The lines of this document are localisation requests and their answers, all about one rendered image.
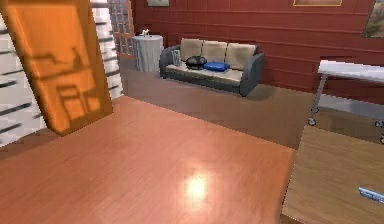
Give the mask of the blue flat cushion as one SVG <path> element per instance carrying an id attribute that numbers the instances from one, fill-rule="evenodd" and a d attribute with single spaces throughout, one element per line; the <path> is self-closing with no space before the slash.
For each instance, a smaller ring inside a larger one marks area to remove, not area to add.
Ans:
<path id="1" fill-rule="evenodd" d="M 230 65 L 224 62 L 207 62 L 203 65 L 203 68 L 215 72 L 224 72 L 230 68 Z"/>

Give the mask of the grey sofa with beige cushions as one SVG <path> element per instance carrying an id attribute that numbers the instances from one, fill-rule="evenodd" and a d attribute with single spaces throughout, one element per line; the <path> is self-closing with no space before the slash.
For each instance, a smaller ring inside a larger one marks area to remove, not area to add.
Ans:
<path id="1" fill-rule="evenodd" d="M 246 97 L 260 82 L 265 55 L 255 44 L 182 38 L 160 55 L 160 76 Z"/>

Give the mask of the grey striped small pillow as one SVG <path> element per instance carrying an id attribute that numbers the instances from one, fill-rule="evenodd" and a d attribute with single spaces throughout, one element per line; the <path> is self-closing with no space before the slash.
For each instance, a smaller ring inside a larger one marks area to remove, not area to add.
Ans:
<path id="1" fill-rule="evenodd" d="M 171 53 L 172 53 L 173 64 L 175 66 L 180 66 L 182 64 L 181 52 L 179 50 L 172 50 Z"/>

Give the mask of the round table with grey cloth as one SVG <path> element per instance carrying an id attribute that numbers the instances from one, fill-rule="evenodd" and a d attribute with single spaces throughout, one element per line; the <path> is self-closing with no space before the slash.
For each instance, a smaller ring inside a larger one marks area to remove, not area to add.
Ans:
<path id="1" fill-rule="evenodd" d="M 160 35 L 134 36 L 135 67 L 141 72 L 159 72 L 160 55 L 164 49 Z"/>

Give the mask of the brown lattice window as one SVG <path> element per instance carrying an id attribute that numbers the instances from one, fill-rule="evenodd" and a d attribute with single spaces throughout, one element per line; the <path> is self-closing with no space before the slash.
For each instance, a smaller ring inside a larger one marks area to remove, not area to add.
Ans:
<path id="1" fill-rule="evenodd" d="M 107 0 L 117 55 L 133 59 L 134 33 L 131 0 Z"/>

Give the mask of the orange wooden room door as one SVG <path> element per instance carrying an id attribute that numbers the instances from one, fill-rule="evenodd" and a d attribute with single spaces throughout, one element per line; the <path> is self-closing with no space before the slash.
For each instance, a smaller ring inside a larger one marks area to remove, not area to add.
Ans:
<path id="1" fill-rule="evenodd" d="M 0 14 L 50 130 L 113 112 L 90 0 L 0 0 Z"/>

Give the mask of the white table on wheels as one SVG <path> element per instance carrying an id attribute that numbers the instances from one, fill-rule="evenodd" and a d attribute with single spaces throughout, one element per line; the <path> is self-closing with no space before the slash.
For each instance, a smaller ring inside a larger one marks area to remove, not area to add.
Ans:
<path id="1" fill-rule="evenodd" d="M 374 121 L 376 128 L 384 128 L 384 105 L 323 93 L 328 77 L 349 78 L 384 84 L 384 67 L 321 60 L 317 73 L 320 76 L 320 82 L 307 120 L 310 126 L 316 125 L 314 116 L 322 107 L 370 118 Z"/>

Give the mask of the gold framed wall picture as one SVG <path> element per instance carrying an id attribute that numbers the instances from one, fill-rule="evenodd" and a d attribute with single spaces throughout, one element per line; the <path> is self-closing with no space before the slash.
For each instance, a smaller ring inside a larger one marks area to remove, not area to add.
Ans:
<path id="1" fill-rule="evenodd" d="M 293 0 L 297 7 L 339 7 L 343 0 Z"/>

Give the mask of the green landscape wall picture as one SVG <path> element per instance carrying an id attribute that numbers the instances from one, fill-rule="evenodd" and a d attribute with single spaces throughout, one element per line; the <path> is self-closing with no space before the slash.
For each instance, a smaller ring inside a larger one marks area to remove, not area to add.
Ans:
<path id="1" fill-rule="evenodd" d="M 384 0 L 375 0 L 368 14 L 362 36 L 384 38 Z"/>

